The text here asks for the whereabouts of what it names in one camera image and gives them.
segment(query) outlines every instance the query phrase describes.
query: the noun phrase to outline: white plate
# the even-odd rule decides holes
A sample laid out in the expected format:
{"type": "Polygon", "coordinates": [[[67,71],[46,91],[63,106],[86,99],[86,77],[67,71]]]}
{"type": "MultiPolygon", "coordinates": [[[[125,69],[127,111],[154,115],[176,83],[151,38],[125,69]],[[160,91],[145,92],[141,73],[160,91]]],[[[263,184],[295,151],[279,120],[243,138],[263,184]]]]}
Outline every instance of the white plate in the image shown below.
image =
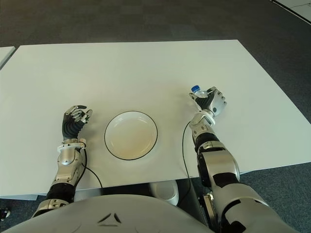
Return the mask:
{"type": "Polygon", "coordinates": [[[114,156],[133,160],[146,155],[157,139],[155,122],[141,112],[125,112],[113,118],[105,131],[105,143],[114,156]]]}

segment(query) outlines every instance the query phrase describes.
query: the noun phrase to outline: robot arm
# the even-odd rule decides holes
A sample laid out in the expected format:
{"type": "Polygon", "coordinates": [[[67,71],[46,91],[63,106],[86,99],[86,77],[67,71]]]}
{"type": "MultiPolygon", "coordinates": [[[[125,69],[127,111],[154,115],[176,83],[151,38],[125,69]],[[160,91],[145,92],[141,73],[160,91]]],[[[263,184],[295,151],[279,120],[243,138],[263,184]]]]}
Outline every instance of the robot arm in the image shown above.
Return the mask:
{"type": "Polygon", "coordinates": [[[190,93],[190,97],[203,109],[194,116],[190,128],[199,174],[203,185],[212,190],[214,200],[211,206],[216,210],[215,217],[221,232],[296,232],[250,186],[240,183],[236,160],[212,129],[215,124],[213,118],[226,105],[225,98],[215,87],[207,92],[207,98],[198,98],[190,93]]]}
{"type": "Polygon", "coordinates": [[[78,133],[88,122],[92,115],[92,110],[86,113],[85,106],[75,105],[69,108],[63,119],[62,145],[58,147],[58,171],[47,193],[46,200],[41,202],[33,217],[46,213],[53,209],[58,209],[73,202],[76,186],[82,177],[86,166],[86,158],[80,154],[81,149],[85,149],[86,141],[78,140],[78,133]]]}

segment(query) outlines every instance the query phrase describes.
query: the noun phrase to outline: plastic water bottle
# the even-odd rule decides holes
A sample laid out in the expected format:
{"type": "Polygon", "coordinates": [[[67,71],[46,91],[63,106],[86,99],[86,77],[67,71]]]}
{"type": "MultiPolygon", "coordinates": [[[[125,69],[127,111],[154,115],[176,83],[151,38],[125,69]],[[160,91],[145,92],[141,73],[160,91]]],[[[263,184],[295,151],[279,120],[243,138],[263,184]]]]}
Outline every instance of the plastic water bottle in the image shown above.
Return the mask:
{"type": "Polygon", "coordinates": [[[200,98],[206,98],[208,97],[207,95],[207,91],[203,91],[200,89],[200,87],[198,85],[194,86],[193,88],[191,88],[191,91],[193,92],[193,94],[195,94],[197,97],[200,98]]]}

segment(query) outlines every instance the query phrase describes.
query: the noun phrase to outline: white table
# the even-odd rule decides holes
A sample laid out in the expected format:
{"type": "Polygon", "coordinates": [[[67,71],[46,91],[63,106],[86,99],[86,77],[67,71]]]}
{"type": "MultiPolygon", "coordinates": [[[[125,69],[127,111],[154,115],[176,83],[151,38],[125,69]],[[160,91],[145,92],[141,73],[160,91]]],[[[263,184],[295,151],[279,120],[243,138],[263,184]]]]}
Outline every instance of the white table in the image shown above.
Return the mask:
{"type": "MultiPolygon", "coordinates": [[[[311,160],[310,124],[237,40],[21,46],[0,74],[0,195],[48,191],[63,113],[75,104],[94,111],[80,136],[103,186],[185,178],[181,139],[196,84],[224,93],[214,130],[241,171],[311,160]],[[158,140],[146,156],[123,161],[105,147],[104,131],[129,110],[154,119],[158,140]]],[[[197,177],[189,129],[185,158],[197,177]]],[[[95,187],[86,171],[78,188],[95,187]]]]}
{"type": "Polygon", "coordinates": [[[0,68],[10,57],[10,55],[14,52],[14,50],[15,50],[14,46],[0,48],[0,68]]]}

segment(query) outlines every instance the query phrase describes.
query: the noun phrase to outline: robotic hand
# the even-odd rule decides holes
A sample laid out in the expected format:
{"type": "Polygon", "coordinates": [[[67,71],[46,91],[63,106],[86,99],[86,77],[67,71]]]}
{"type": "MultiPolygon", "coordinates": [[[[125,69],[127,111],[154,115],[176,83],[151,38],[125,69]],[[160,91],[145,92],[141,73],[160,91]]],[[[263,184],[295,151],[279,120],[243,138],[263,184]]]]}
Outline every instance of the robotic hand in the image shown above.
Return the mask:
{"type": "Polygon", "coordinates": [[[193,93],[189,95],[203,111],[210,113],[213,117],[218,116],[227,105],[223,94],[214,86],[207,90],[206,98],[197,97],[193,93]]]}
{"type": "Polygon", "coordinates": [[[63,118],[64,141],[58,147],[58,171],[51,184],[46,200],[41,202],[33,217],[57,209],[73,202],[76,186],[86,167],[86,157],[80,154],[86,141],[78,140],[78,134],[92,115],[92,110],[84,112],[86,106],[75,105],[69,108],[63,118]]]}
{"type": "Polygon", "coordinates": [[[75,105],[65,112],[62,127],[64,140],[77,139],[78,133],[92,116],[92,110],[85,113],[83,109],[86,109],[86,106],[75,105]]]}
{"type": "Polygon", "coordinates": [[[207,90],[206,98],[197,97],[193,93],[189,93],[189,95],[202,110],[194,116],[192,125],[197,124],[202,118],[205,118],[209,125],[214,125],[214,117],[218,116],[227,104],[223,94],[216,87],[211,87],[207,90]]]}

